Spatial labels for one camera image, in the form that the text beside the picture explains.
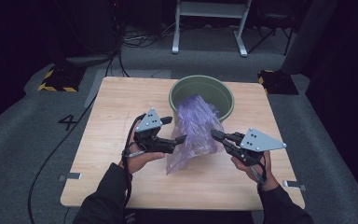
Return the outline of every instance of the yellow and black hazard tape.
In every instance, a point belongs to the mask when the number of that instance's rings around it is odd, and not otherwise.
[[[51,67],[42,83],[39,91],[79,91],[81,79],[86,68],[72,70],[71,74],[63,74],[62,70]]]

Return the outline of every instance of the person's right hand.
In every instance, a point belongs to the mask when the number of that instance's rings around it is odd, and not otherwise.
[[[271,157],[269,155],[269,151],[264,152],[264,158],[262,157],[260,162],[266,166],[267,182],[261,187],[261,189],[263,191],[267,191],[277,188],[279,186],[279,183],[271,172]],[[231,157],[231,161],[234,163],[237,169],[244,171],[249,176],[249,178],[254,180],[254,182],[257,182],[257,178],[255,177],[254,173],[252,172],[252,169],[249,166],[245,166],[240,160],[235,157]],[[263,169],[260,167],[260,165],[254,165],[254,169],[259,174],[263,173]]]

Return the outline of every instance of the gray floor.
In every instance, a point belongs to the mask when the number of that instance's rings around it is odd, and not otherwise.
[[[257,72],[276,70],[284,61],[285,37],[281,32],[247,58],[238,52],[233,29],[187,30],[181,35],[180,51],[171,54],[172,36],[146,48],[123,48],[122,59],[132,77],[181,78],[203,74],[223,81],[257,82]],[[254,30],[243,34],[246,46],[259,38]],[[95,92],[94,80],[107,63],[88,68],[80,92],[38,91],[51,65],[41,68],[24,87],[27,95],[0,116],[0,223],[29,223],[27,197],[44,160],[67,134],[60,119],[72,114],[78,120]],[[119,75],[117,59],[112,73]],[[309,80],[293,76],[300,92],[269,95],[282,138],[287,143],[296,177],[308,187],[303,191],[306,210],[315,223],[358,223],[358,185],[339,157],[324,126],[305,96]],[[67,208],[61,205],[64,186],[59,175],[69,172],[90,112],[48,160],[33,191],[36,223],[63,223]],[[77,209],[71,208],[70,222]],[[254,212],[261,223],[262,213]]]

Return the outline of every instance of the wooden table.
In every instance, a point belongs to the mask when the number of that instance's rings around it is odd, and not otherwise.
[[[61,202],[79,206],[94,192],[111,162],[118,163],[134,119],[154,107],[162,117],[172,116],[168,95],[174,79],[106,77],[91,111]],[[281,139],[269,101],[261,85],[226,82],[235,107],[223,122],[226,133],[246,133],[250,127]],[[174,124],[158,136],[170,138]],[[285,149],[271,151],[272,172],[282,183],[296,180]],[[235,168],[225,151],[193,158],[186,170],[166,175],[166,159],[149,162],[134,174],[130,208],[260,210],[255,182]],[[284,188],[305,207],[299,189]]]

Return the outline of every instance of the chair leg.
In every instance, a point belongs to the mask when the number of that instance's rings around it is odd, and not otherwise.
[[[287,50],[289,49],[289,45],[290,45],[290,40],[292,39],[292,35],[293,35],[293,28],[290,28],[290,34],[287,40],[287,44],[286,44],[286,48],[284,49],[284,56],[286,56],[287,54]]]
[[[269,37],[273,32],[274,32],[274,30],[271,30],[266,36],[264,36],[260,41],[258,41],[258,43],[255,44],[255,45],[248,51],[248,53],[251,53],[255,48],[257,48],[261,43],[263,43],[263,41],[264,41],[265,39],[267,39],[267,37]]]

